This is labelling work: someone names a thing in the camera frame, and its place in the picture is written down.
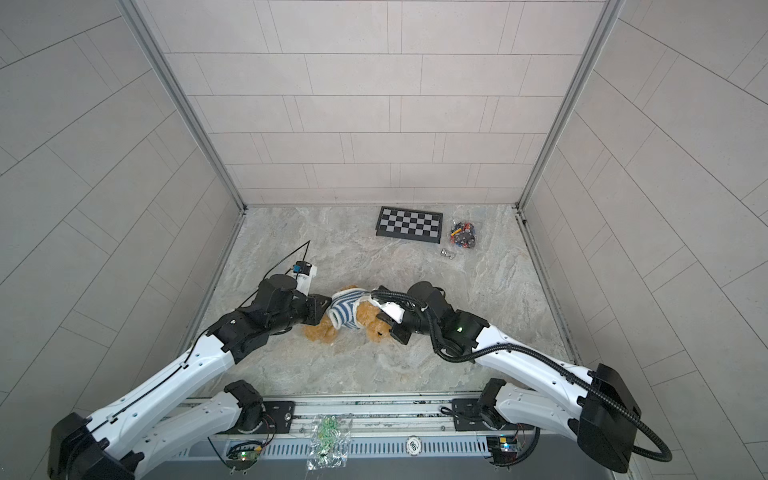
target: teddy bear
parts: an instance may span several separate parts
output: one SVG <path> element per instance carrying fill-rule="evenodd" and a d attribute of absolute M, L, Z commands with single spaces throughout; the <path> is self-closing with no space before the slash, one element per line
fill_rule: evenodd
<path fill-rule="evenodd" d="M 367 299 L 368 290 L 349 285 L 331 296 L 331 306 L 317 326 L 304 326 L 304 336 L 313 342 L 331 343 L 342 327 L 365 329 L 368 339 L 381 342 L 389 336 L 389 324 L 376 318 L 382 311 Z"/>

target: tile wall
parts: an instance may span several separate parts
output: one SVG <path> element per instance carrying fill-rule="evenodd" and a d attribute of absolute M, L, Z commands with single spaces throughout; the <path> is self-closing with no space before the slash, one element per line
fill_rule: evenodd
<path fill-rule="evenodd" d="M 760 0 L 627 0 L 525 209 L 656 480 L 768 478 L 767 32 Z"/>
<path fill-rule="evenodd" d="M 518 201 L 603 7 L 137 3 L 249 204 Z"/>
<path fill-rule="evenodd" d="M 0 2 L 0 476 L 171 359 L 237 215 L 111 0 Z"/>

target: marble floor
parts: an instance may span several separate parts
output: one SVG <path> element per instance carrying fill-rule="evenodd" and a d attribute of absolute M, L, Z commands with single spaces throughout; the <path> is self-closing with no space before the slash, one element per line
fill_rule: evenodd
<path fill-rule="evenodd" d="M 563 341 L 510 205 L 417 206 L 443 212 L 442 244 L 375 236 L 379 208 L 251 208 L 200 330 L 253 292 L 270 266 L 307 240 L 307 261 L 317 265 L 310 291 L 330 296 L 346 285 L 384 285 L 406 291 L 420 280 L 445 289 L 456 309 L 486 318 L 508 335 L 549 355 L 567 359 Z M 452 219 L 474 223 L 477 247 L 455 249 L 445 240 Z M 454 249 L 453 259 L 442 257 Z M 287 260 L 284 272 L 296 259 Z M 387 338 L 370 342 L 364 331 L 343 329 L 332 344 L 310 342 L 302 326 L 270 337 L 201 395 L 245 379 L 265 396 L 343 392 L 437 392 L 480 390 L 495 370 L 474 363 L 451 364 L 437 357 L 427 336 L 407 346 Z"/>

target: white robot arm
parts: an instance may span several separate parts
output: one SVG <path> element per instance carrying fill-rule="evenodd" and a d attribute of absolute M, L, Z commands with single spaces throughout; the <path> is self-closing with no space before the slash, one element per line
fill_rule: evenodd
<path fill-rule="evenodd" d="M 316 267 L 298 262 L 294 276 L 264 279 L 254 301 L 222 316 L 181 356 L 110 405 L 83 419 L 72 413 L 52 430 L 48 476 L 54 480 L 134 480 L 180 450 L 233 427 L 252 432 L 263 421 L 261 395 L 240 380 L 183 414 L 158 424 L 175 406 L 225 372 L 270 335 L 297 323 L 320 322 L 330 298 L 310 295 Z M 407 344 L 412 333 L 429 334 L 435 353 L 449 362 L 474 360 L 531 389 L 492 380 L 477 415 L 491 428 L 523 423 L 578 442 L 607 468 L 626 472 L 634 451 L 670 461 L 667 446 L 640 421 L 640 410 L 621 377 L 600 365 L 596 371 L 551 358 L 505 335 L 484 319 L 454 310 L 442 289 L 419 282 L 408 293 L 383 287 L 371 292 L 384 306 L 379 318 L 390 335 Z M 633 447 L 637 430 L 660 453 Z"/>

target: black and white checkerboard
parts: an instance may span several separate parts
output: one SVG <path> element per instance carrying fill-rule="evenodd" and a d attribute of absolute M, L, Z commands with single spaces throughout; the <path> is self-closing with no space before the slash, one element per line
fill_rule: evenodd
<path fill-rule="evenodd" d="M 405 208 L 382 207 L 376 235 L 440 243 L 442 214 Z"/>

